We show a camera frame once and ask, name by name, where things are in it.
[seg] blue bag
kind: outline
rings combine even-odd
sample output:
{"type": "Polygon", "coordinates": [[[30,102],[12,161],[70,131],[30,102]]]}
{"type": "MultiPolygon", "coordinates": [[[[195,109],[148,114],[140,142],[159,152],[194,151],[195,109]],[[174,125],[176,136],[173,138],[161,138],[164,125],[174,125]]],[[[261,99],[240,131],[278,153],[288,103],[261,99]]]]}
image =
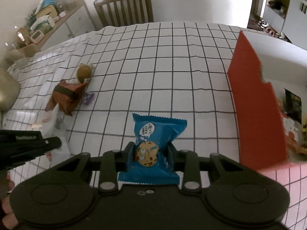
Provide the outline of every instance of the blue bag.
{"type": "Polygon", "coordinates": [[[135,148],[128,153],[127,172],[119,173],[119,181],[146,184],[179,184],[179,176],[166,163],[163,155],[168,142],[187,127],[183,119],[141,116],[135,121],[135,148]]]}

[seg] cartoon cookie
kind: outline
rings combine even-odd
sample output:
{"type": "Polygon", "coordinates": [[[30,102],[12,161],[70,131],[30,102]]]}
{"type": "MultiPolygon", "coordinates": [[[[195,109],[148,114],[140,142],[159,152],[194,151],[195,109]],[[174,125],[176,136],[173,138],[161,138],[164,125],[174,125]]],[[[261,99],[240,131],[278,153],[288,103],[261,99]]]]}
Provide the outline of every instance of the cartoon cookie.
{"type": "Polygon", "coordinates": [[[154,142],[143,142],[136,151],[135,159],[138,160],[141,165],[151,167],[157,163],[158,150],[159,147],[154,142]]]}

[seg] chair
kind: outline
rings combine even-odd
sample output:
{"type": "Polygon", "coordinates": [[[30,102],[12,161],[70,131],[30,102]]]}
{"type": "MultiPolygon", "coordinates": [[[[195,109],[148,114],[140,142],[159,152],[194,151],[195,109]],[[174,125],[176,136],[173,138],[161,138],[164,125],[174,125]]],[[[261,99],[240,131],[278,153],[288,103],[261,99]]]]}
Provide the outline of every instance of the chair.
{"type": "Polygon", "coordinates": [[[96,0],[94,6],[104,27],[154,22],[151,0],[96,0]]]}

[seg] wooden countertop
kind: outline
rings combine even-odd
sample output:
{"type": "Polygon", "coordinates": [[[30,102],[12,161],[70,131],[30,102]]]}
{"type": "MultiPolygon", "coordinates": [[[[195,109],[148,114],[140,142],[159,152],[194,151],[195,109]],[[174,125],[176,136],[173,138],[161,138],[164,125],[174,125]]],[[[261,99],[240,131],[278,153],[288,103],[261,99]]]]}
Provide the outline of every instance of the wooden countertop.
{"type": "Polygon", "coordinates": [[[53,29],[51,29],[50,31],[48,31],[45,35],[44,38],[37,44],[38,48],[42,48],[42,46],[46,43],[46,41],[50,38],[50,36],[69,18],[71,17],[79,8],[81,8],[82,6],[85,6],[85,2],[83,0],[76,0],[76,7],[71,10],[71,11],[67,11],[67,14],[61,18],[59,21],[57,21],[55,23],[55,26],[53,27],[53,29]]]}

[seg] cookie package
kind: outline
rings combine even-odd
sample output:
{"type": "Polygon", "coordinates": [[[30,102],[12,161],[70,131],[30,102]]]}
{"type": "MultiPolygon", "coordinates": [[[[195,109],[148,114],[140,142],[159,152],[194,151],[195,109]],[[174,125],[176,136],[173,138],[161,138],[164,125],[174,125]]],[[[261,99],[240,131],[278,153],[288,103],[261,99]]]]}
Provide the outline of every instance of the cookie package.
{"type": "Polygon", "coordinates": [[[183,119],[133,114],[135,147],[128,154],[127,171],[118,180],[144,184],[179,184],[179,176],[167,165],[164,150],[187,127],[183,119]]]}

